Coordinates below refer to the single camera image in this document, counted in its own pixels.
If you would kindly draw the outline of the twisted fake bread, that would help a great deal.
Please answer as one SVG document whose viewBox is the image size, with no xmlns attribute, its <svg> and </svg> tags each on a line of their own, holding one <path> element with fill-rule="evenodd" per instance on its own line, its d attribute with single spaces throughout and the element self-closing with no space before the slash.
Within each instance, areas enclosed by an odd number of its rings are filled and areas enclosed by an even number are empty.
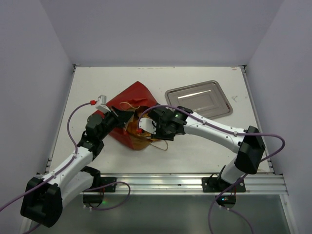
<svg viewBox="0 0 312 234">
<path fill-rule="evenodd" d="M 146 138 L 151 137 L 150 133 L 137 129 L 138 119 L 144 111 L 145 111 L 145 108 L 139 108 L 135 110 L 133 118 L 129 121 L 127 125 L 127 128 L 126 128 L 127 133 L 135 137 L 146 137 Z"/>
</svg>

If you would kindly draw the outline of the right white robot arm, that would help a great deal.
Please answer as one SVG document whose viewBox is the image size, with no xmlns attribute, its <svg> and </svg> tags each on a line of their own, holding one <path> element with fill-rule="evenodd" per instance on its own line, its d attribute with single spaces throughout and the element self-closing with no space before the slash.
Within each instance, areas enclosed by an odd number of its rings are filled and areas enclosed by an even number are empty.
<svg viewBox="0 0 312 234">
<path fill-rule="evenodd" d="M 235 153 L 234 159 L 223 166 L 217 177 L 207 180 L 216 192 L 229 191 L 244 174 L 256 174 L 265 151 L 259 130 L 230 127 L 207 119 L 191 109 L 157 106 L 148 112 L 156 139 L 173 140 L 176 135 L 194 135 L 218 143 Z"/>
</svg>

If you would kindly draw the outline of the red paper bag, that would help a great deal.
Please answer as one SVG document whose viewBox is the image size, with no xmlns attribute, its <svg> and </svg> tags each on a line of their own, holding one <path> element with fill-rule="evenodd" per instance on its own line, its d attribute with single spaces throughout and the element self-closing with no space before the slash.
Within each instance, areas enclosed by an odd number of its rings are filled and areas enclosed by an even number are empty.
<svg viewBox="0 0 312 234">
<path fill-rule="evenodd" d="M 132 117 L 122 127 L 113 129 L 109 136 L 132 150 L 143 150 L 151 143 L 151 134 L 137 129 L 138 119 L 148 108 L 157 105 L 158 102 L 141 82 L 136 81 L 124 91 L 111 99 L 107 106 L 118 111 L 131 112 Z"/>
</svg>

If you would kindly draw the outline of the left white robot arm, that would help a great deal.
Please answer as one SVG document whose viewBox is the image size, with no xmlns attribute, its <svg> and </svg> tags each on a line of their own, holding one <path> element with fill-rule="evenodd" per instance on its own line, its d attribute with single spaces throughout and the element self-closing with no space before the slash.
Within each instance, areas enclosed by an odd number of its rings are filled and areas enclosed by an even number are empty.
<svg viewBox="0 0 312 234">
<path fill-rule="evenodd" d="M 115 128 L 123 128 L 133 117 L 116 108 L 88 117 L 85 131 L 72 154 L 58 167 L 26 185 L 20 214 L 38 224 L 52 227 L 63 208 L 81 192 L 103 191 L 100 171 L 89 166 L 104 147 L 103 140 Z"/>
</svg>

